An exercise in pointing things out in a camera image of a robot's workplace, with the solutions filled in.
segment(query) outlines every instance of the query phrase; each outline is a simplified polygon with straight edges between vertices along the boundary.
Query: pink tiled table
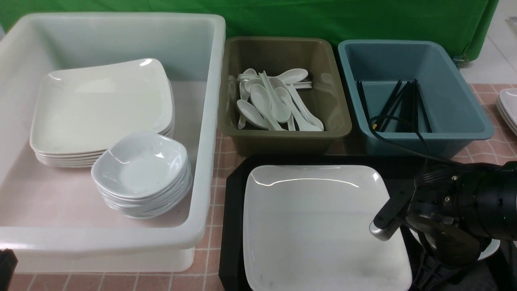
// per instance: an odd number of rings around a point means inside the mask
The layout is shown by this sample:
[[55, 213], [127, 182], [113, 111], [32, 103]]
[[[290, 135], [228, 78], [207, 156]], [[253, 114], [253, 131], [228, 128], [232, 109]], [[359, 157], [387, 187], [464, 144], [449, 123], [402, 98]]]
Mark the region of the pink tiled table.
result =
[[[507, 127], [495, 107], [497, 93], [507, 84], [472, 84], [471, 88], [495, 126], [490, 140], [475, 141], [454, 160], [464, 163], [488, 162], [502, 165], [517, 160], [517, 136]], [[332, 152], [342, 150], [341, 142]], [[16, 274], [10, 291], [223, 291], [217, 275], [226, 177], [242, 162], [229, 137], [217, 134], [214, 177], [206, 232], [195, 250], [194, 263], [182, 273], [66, 273]]]

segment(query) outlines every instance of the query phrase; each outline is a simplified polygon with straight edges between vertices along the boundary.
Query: black object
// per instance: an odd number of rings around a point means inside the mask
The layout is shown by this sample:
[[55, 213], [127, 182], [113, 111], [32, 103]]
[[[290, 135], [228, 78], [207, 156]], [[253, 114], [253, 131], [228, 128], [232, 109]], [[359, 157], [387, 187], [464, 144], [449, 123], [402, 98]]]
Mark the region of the black object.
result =
[[[406, 85], [404, 85], [404, 87], [402, 87], [402, 89], [399, 91], [401, 85], [402, 81], [399, 80], [393, 88], [393, 91], [391, 92], [391, 95], [386, 101], [386, 104], [384, 105], [381, 113], [379, 114], [379, 118], [374, 120], [372, 129], [378, 132], [386, 131], [388, 124], [393, 119], [389, 117], [393, 117], [395, 115], [395, 112], [397, 111], [400, 105], [401, 108], [399, 118], [405, 122], [397, 122], [395, 132], [419, 132], [418, 115], [421, 109], [426, 130], [428, 133], [431, 133], [431, 124], [429, 122], [429, 118], [424, 107], [422, 96], [420, 94], [420, 86], [418, 85], [418, 81], [415, 79], [413, 82], [406, 82]], [[361, 81], [357, 81], [357, 87], [362, 108], [365, 112], [367, 120], [370, 120], [368, 107], [366, 103], [366, 97], [364, 95], [364, 89]]]
[[[395, 116], [395, 112], [396, 112], [397, 108], [399, 107], [399, 104], [402, 102], [403, 94], [404, 94], [404, 92], [406, 92], [406, 90], [409, 87], [409, 85], [410, 85], [410, 82], [407, 82], [406, 85], [404, 85], [404, 87], [402, 87], [402, 90], [397, 93], [397, 98], [396, 98], [397, 101], [395, 102], [395, 105], [393, 106], [393, 108], [389, 112], [388, 117]], [[381, 126], [381, 129], [379, 131], [380, 132], [385, 132], [390, 121], [391, 121], [391, 119], [383, 118], [383, 121], [381, 122], [382, 126]]]
[[[418, 232], [425, 255], [414, 286], [421, 290], [467, 271], [492, 238], [517, 237], [517, 162], [442, 165], [417, 177], [415, 187], [406, 207], [400, 205], [407, 197], [391, 196], [372, 222], [378, 229], [371, 226], [370, 231], [389, 239], [385, 233], [392, 234], [393, 227], [384, 221], [397, 221]], [[505, 288], [512, 289], [509, 282]]]
[[362, 109], [364, 111], [364, 115], [367, 120], [370, 120], [370, 113], [368, 112], [368, 107], [366, 105], [366, 99], [364, 97], [364, 88], [362, 86], [362, 82], [357, 81], [357, 92], [359, 93], [359, 99], [361, 99]]
[[416, 88], [418, 104], [420, 105], [420, 108], [422, 109], [422, 115], [423, 115], [423, 121], [425, 122], [425, 127], [427, 128], [427, 132], [431, 133], [431, 132], [433, 132], [431, 130], [431, 123], [429, 123], [429, 117], [427, 116], [427, 111], [425, 110], [425, 106], [423, 105], [422, 95], [420, 94], [420, 85], [418, 84], [417, 79], [415, 79], [415, 88]]
[[407, 121], [410, 126], [403, 122], [397, 122], [397, 127], [395, 129], [396, 133], [418, 132], [416, 130], [416, 126], [413, 123], [413, 100], [415, 100], [414, 86], [413, 83], [409, 83], [407, 89], [402, 91], [402, 103], [400, 105], [399, 117], [400, 119]]
[[18, 259], [12, 250], [0, 251], [0, 291], [9, 290], [9, 284], [17, 264]]
[[[401, 193], [413, 193], [415, 190], [414, 177], [421, 171], [424, 159], [419, 157], [296, 155], [253, 156], [246, 159], [226, 180], [219, 264], [219, 278], [226, 291], [251, 290], [246, 280], [242, 254], [242, 214], [249, 173], [261, 165], [365, 165], [374, 168], [383, 177], [388, 193], [393, 197], [393, 195], [401, 195]], [[402, 226], [401, 232], [409, 255], [413, 278], [416, 278], [423, 249], [407, 227]], [[508, 289], [508, 286], [511, 286], [512, 278], [508, 275], [509, 266], [504, 257], [493, 255], [484, 261], [489, 267], [498, 290], [512, 290]], [[461, 281], [463, 275], [464, 273], [459, 272], [455, 279]]]
[[[400, 86], [402, 86], [402, 81], [398, 81], [397, 84], [395, 85], [395, 88], [393, 88], [393, 91], [391, 92], [391, 95], [389, 96], [388, 98], [388, 101], [386, 102], [386, 104], [384, 105], [381, 113], [379, 115], [383, 116], [383, 115], [388, 115], [388, 111], [390, 108], [393, 107], [393, 105], [395, 104], [395, 102], [397, 100], [399, 100], [399, 89], [400, 89]], [[359, 98], [361, 98], [361, 100], [365, 100], [365, 96], [364, 96], [364, 92], [363, 92], [363, 95], [361, 96], [361, 93], [359, 93]], [[376, 130], [376, 131], [379, 131], [382, 127], [382, 124], [384, 123], [385, 119], [378, 119], [375, 121], [375, 123], [373, 124], [373, 129]]]

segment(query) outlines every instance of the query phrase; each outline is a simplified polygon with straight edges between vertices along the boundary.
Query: white plastic bin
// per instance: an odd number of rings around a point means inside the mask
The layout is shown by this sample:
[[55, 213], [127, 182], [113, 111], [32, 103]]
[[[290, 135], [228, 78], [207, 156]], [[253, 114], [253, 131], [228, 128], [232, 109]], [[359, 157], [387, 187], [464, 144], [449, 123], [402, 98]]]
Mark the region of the white plastic bin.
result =
[[[14, 249], [17, 271], [182, 271], [192, 264], [210, 201], [224, 39], [222, 17], [184, 13], [32, 14], [8, 32], [0, 42], [0, 249]], [[142, 58], [158, 59], [172, 82], [173, 138], [194, 168], [192, 195], [148, 221], [109, 209], [89, 169], [44, 166], [28, 145], [45, 74]]]

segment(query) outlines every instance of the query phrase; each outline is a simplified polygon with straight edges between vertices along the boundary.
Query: stack of bowls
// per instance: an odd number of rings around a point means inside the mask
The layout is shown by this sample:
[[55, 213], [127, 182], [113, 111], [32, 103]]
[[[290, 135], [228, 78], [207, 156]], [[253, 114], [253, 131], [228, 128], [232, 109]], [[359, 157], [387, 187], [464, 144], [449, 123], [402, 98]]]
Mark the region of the stack of bowls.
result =
[[171, 210], [193, 182], [185, 147], [148, 132], [131, 134], [103, 153], [92, 167], [92, 178], [106, 204], [133, 219]]

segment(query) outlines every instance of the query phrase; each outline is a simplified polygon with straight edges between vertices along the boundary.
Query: gray plastic tub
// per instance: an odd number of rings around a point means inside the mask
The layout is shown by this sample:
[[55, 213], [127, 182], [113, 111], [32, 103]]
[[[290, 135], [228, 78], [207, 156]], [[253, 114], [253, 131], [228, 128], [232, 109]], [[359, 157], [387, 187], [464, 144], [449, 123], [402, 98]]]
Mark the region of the gray plastic tub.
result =
[[[492, 137], [494, 127], [460, 72], [438, 44], [407, 40], [347, 40], [338, 46], [341, 65], [368, 155], [407, 155], [373, 136], [361, 106], [356, 81], [362, 81], [370, 117], [380, 114], [398, 80], [417, 79], [432, 133], [421, 133], [433, 156], [451, 158], [473, 140]], [[390, 132], [382, 137], [427, 153], [414, 133]]]

